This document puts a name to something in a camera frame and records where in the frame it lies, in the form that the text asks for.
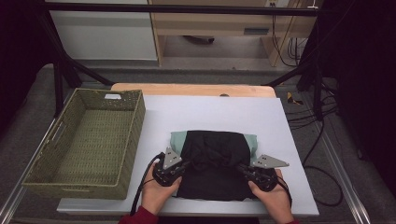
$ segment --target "person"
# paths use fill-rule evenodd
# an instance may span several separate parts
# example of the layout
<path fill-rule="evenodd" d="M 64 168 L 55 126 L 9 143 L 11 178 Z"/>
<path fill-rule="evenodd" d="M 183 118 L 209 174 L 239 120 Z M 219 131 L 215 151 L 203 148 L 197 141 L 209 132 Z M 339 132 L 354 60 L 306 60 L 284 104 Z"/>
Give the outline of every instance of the person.
<path fill-rule="evenodd" d="M 130 216 L 125 215 L 119 221 L 119 224 L 156 224 L 158 214 L 160 213 L 166 200 L 178 189 L 182 177 L 179 177 L 172 186 L 163 187 L 158 184 L 152 177 L 154 165 L 148 170 L 145 178 L 145 185 L 142 191 L 142 203 L 137 212 Z M 282 177 L 279 169 L 276 174 Z M 262 201 L 272 219 L 279 224 L 298 224 L 299 221 L 294 219 L 288 194 L 284 189 L 277 185 L 272 191 L 264 192 L 251 181 L 248 181 L 251 191 L 257 198 Z"/>

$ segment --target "white tabletop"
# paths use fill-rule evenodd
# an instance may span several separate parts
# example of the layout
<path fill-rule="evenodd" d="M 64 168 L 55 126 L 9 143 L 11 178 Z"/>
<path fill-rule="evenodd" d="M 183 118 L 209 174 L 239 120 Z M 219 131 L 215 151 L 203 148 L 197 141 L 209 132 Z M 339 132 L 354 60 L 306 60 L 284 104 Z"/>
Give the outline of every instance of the white tabletop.
<path fill-rule="evenodd" d="M 58 211 L 68 214 L 124 215 L 149 161 L 170 144 L 171 132 L 187 130 L 256 134 L 257 156 L 266 154 L 290 164 L 281 168 L 293 199 L 295 216 L 317 216 L 318 208 L 277 98 L 144 95 L 146 115 L 126 200 L 61 199 Z M 215 202 L 170 198 L 162 216 L 261 217 L 258 201 Z"/>

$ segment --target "woven basket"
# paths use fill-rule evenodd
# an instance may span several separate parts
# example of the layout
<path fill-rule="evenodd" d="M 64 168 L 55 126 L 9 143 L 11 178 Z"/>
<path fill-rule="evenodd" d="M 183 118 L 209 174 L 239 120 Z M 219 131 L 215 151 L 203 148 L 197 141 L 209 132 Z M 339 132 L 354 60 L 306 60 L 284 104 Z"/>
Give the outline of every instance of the woven basket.
<path fill-rule="evenodd" d="M 125 199 L 145 112 L 142 91 L 76 89 L 22 185 L 43 197 Z"/>

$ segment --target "floor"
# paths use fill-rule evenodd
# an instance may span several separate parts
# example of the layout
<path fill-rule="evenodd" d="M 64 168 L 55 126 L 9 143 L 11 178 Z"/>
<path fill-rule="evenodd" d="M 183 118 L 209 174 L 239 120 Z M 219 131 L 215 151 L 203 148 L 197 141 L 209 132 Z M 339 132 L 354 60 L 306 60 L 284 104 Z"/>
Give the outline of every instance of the floor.
<path fill-rule="evenodd" d="M 304 40 L 298 42 L 298 50 L 304 49 Z M 289 65 L 295 64 L 287 52 L 282 55 Z M 281 77 L 293 67 L 279 64 L 271 67 L 262 43 L 257 37 L 215 37 L 212 44 L 186 36 L 170 36 L 167 39 L 163 65 L 138 66 L 137 68 L 113 69 L 101 67 L 100 74 L 111 80 L 123 82 L 161 83 L 212 83 L 261 85 Z M 309 149 L 318 138 L 319 129 L 315 118 L 310 116 L 312 92 L 298 92 L 295 88 L 299 77 L 294 77 L 275 88 L 281 99 L 295 144 L 303 162 Z M 82 77 L 87 83 L 89 78 Z M 324 80 L 336 86 L 331 78 Z M 21 108 L 9 127 L 7 134 L 0 138 L 0 203 L 7 201 L 19 176 L 32 157 L 43 134 L 52 122 L 54 112 L 53 71 L 42 69 L 32 87 L 25 105 Z M 324 111 L 329 111 L 324 125 L 325 133 L 340 158 L 353 188 L 370 215 L 371 223 L 396 223 L 396 202 L 382 183 L 374 166 L 357 158 L 344 122 L 336 114 L 332 95 L 322 93 Z M 314 197 L 318 200 L 318 217 L 299 217 L 302 223 L 356 223 L 349 204 L 344 198 L 338 203 L 340 191 L 334 181 L 334 169 L 328 160 L 326 142 L 318 142 L 307 164 L 325 170 L 306 169 L 308 181 Z M 118 217 L 70 217 L 56 213 L 59 201 L 39 198 L 27 191 L 11 222 L 13 223 L 116 223 Z M 273 223 L 268 217 L 261 223 Z"/>

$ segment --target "teal fabric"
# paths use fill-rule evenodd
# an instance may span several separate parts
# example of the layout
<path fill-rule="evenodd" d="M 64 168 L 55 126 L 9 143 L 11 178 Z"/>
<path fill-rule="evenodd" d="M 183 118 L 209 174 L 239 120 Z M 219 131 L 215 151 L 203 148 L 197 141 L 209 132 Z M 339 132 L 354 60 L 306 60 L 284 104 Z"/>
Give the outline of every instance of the teal fabric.
<path fill-rule="evenodd" d="M 171 133 L 171 148 L 178 154 L 181 155 L 181 150 L 183 149 L 184 142 L 186 140 L 187 131 L 184 132 L 173 132 Z M 250 161 L 255 161 L 256 150 L 257 150 L 257 135 L 256 134 L 245 134 L 245 139 L 247 140 L 247 145 L 250 149 Z"/>

